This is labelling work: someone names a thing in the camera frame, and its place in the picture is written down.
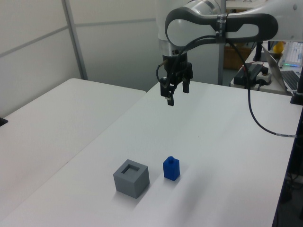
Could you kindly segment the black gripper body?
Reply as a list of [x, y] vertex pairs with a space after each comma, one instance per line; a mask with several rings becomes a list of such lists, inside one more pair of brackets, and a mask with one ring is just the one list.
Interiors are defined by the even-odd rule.
[[181, 83], [193, 78], [192, 64], [188, 62], [187, 53], [180, 56], [162, 56], [162, 65], [167, 75], [160, 79], [161, 83]]

